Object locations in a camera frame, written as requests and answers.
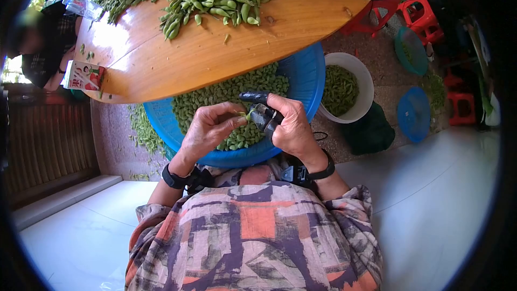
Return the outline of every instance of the wooden slats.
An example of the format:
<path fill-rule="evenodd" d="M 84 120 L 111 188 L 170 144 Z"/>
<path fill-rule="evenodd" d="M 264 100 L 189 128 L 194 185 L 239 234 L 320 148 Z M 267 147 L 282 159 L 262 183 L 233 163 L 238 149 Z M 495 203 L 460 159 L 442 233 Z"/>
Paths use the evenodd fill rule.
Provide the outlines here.
<path fill-rule="evenodd" d="M 5 182 L 12 206 L 98 174 L 88 103 L 16 103 L 9 97 Z"/>

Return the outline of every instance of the black and white shirt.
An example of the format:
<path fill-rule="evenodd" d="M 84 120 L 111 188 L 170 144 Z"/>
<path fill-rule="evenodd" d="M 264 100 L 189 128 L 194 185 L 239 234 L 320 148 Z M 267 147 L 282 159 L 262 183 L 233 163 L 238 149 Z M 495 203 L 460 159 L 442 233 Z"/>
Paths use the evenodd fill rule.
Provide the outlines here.
<path fill-rule="evenodd" d="M 61 2 L 41 10 L 45 23 L 40 30 L 45 46 L 39 53 L 22 56 L 23 75 L 35 86 L 43 88 L 60 67 L 63 55 L 74 46 L 77 15 L 64 15 Z"/>

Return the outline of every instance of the milk carton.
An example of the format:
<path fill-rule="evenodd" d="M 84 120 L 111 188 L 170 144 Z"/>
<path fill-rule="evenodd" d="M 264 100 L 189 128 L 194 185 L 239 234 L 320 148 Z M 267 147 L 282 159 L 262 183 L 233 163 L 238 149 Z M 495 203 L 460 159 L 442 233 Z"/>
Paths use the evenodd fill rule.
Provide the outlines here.
<path fill-rule="evenodd" d="M 100 65 L 68 61 L 63 87 L 66 89 L 100 90 L 106 68 Z"/>

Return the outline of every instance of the round wooden table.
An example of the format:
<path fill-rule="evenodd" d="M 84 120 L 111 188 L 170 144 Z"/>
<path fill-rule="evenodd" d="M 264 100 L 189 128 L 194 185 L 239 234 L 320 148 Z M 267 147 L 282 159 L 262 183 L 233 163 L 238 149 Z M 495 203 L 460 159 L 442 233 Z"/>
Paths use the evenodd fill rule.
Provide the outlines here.
<path fill-rule="evenodd" d="M 191 20 L 177 38 L 164 41 L 158 18 L 166 0 L 130 7 L 116 26 L 106 16 L 85 20 L 77 39 L 75 59 L 108 67 L 103 95 L 85 90 L 107 103 L 141 103 L 189 92 L 280 60 L 324 39 L 359 13 L 370 0 L 271 0 L 261 7 L 260 27 L 223 25 L 203 14 Z M 225 36 L 229 40 L 223 44 Z M 84 43 L 85 54 L 79 53 Z"/>

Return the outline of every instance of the blue plastic basin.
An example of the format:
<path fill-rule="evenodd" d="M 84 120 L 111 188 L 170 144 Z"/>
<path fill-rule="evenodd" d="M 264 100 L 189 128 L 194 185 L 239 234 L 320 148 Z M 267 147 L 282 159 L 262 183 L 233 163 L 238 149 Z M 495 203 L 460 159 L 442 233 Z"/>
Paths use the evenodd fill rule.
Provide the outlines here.
<path fill-rule="evenodd" d="M 422 88 L 412 87 L 400 98 L 397 119 L 400 129 L 412 142 L 418 143 L 427 136 L 431 123 L 431 108 Z"/>
<path fill-rule="evenodd" d="M 294 55 L 278 61 L 278 75 L 289 78 L 288 98 L 303 102 L 307 119 L 316 114 L 325 87 L 325 58 L 320 43 L 316 43 Z M 158 136 L 178 151 L 184 135 L 179 131 L 176 117 L 172 113 L 172 98 L 144 103 L 151 125 Z M 200 164 L 216 167 L 244 167 L 272 158 L 281 150 L 267 139 L 262 139 L 249 148 L 236 151 L 212 151 L 199 160 Z"/>
<path fill-rule="evenodd" d="M 406 45 L 407 50 L 411 55 L 411 62 L 408 61 L 404 54 L 402 43 Z M 407 27 L 401 27 L 399 29 L 397 37 L 395 37 L 395 52 L 397 53 L 400 63 L 402 63 L 406 70 L 420 76 L 427 72 L 429 63 L 427 53 L 422 45 L 422 41 L 413 30 Z"/>

